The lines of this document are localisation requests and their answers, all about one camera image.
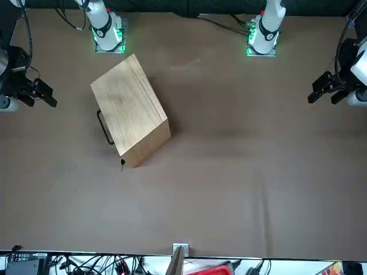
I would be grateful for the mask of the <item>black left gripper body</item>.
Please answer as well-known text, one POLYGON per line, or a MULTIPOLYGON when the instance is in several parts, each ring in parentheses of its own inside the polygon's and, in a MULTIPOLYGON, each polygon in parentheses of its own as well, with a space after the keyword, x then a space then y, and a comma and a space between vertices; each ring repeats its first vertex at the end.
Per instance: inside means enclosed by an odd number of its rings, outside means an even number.
POLYGON ((347 38, 341 44, 339 54, 335 59, 335 81, 341 89, 349 89, 356 82, 356 77, 351 72, 358 52, 357 40, 347 38))

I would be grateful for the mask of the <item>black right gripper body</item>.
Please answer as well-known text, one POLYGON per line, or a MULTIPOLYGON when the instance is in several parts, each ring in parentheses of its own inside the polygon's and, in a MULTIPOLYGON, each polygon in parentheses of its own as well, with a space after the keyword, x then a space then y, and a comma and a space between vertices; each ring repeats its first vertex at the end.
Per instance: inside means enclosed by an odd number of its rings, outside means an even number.
POLYGON ((22 90, 29 91, 33 84, 26 77, 29 55, 20 47, 1 49, 1 95, 17 98, 22 90))

